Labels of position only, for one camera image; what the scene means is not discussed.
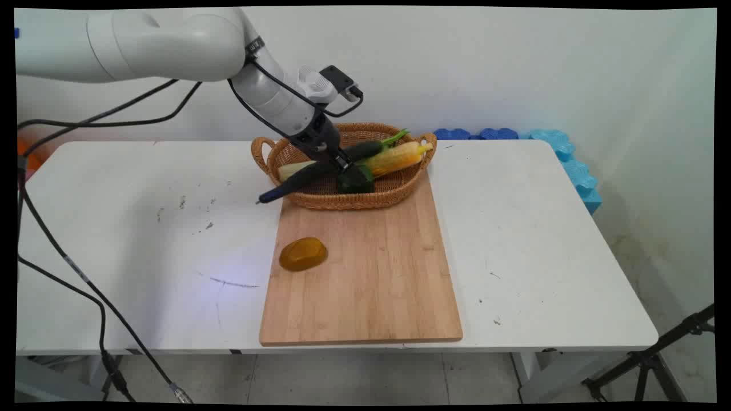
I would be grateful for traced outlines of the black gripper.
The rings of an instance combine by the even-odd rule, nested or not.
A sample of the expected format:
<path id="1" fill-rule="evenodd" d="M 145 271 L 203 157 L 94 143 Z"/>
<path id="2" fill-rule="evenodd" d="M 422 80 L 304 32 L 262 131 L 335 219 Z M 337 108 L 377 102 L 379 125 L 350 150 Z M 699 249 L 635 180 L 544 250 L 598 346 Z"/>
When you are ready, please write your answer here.
<path id="1" fill-rule="evenodd" d="M 290 143 L 309 159 L 333 166 L 337 174 L 346 172 L 347 167 L 352 166 L 353 161 L 347 151 L 340 148 L 339 131 L 321 111 L 314 113 L 312 120 L 300 133 L 290 137 Z"/>

